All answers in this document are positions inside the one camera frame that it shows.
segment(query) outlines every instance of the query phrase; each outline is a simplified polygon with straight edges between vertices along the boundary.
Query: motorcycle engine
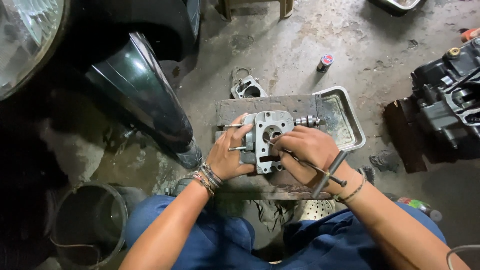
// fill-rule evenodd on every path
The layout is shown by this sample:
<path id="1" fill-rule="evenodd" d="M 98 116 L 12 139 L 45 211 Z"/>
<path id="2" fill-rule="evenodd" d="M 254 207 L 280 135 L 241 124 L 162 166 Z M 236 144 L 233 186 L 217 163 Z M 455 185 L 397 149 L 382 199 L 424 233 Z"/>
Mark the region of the motorcycle engine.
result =
<path id="1" fill-rule="evenodd" d="M 480 37 L 411 73 L 417 121 L 452 148 L 480 142 Z"/>

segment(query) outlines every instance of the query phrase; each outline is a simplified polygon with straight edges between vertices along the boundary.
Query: headlight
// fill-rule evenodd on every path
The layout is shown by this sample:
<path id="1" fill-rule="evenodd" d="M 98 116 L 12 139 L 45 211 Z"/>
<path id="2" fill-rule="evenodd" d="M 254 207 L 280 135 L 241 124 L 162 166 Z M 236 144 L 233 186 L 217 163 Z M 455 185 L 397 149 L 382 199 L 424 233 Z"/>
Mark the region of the headlight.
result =
<path id="1" fill-rule="evenodd" d="M 52 45 L 65 0 L 1 0 L 0 100 L 13 94 Z"/>

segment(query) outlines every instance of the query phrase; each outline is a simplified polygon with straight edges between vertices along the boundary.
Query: cable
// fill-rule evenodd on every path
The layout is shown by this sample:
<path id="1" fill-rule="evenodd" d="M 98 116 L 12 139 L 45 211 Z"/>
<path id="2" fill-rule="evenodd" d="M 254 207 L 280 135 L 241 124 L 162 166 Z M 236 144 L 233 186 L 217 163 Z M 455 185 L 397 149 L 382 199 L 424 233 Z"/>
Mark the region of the cable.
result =
<path id="1" fill-rule="evenodd" d="M 452 248 L 452 250 L 450 250 L 447 253 L 447 264 L 448 264 L 448 268 L 450 270 L 453 270 L 452 260 L 450 258 L 451 255 L 454 254 L 454 253 L 460 252 L 460 251 L 468 250 L 468 249 L 480 249 L 480 245 L 461 245 L 461 246 L 457 246 L 457 247 Z"/>

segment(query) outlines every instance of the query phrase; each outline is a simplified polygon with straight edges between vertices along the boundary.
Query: metal tray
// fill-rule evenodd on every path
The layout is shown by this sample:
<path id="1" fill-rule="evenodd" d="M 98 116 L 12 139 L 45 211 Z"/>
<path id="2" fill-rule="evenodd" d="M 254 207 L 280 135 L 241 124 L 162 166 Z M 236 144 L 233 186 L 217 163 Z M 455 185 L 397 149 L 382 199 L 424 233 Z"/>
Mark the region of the metal tray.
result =
<path id="1" fill-rule="evenodd" d="M 322 112 L 327 133 L 333 137 L 340 150 L 351 151 L 365 144 L 365 134 L 353 110 L 345 88 L 334 86 L 312 95 L 322 97 Z"/>

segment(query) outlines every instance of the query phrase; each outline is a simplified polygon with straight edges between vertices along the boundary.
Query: hand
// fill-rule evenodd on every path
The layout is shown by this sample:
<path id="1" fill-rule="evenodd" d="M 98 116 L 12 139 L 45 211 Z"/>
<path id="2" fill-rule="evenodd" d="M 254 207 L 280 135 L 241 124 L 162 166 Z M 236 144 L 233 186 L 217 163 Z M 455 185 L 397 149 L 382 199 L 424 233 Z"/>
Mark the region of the hand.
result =
<path id="1" fill-rule="evenodd" d="M 273 138 L 272 142 L 275 143 L 272 154 L 280 156 L 283 167 L 297 181 L 310 188 L 320 181 L 321 173 L 317 174 L 317 170 L 304 163 L 299 163 L 289 153 L 282 150 L 290 150 L 300 161 L 308 161 L 324 171 L 328 169 L 340 152 L 332 137 L 317 129 L 304 126 L 296 126 L 293 131 Z M 343 161 L 334 175 L 340 180 L 348 181 L 355 173 L 356 171 Z M 330 180 L 323 191 L 336 195 L 342 190 L 343 188 L 339 184 Z"/>
<path id="2" fill-rule="evenodd" d="M 232 124 L 241 123 L 241 119 L 247 113 L 237 117 Z M 241 128 L 231 127 L 224 132 L 215 142 L 208 154 L 206 163 L 210 164 L 213 173 L 221 180 L 227 180 L 242 174 L 253 172 L 253 164 L 240 164 L 240 151 L 229 151 L 230 147 L 241 146 L 243 137 L 252 130 L 253 125 L 248 124 Z"/>

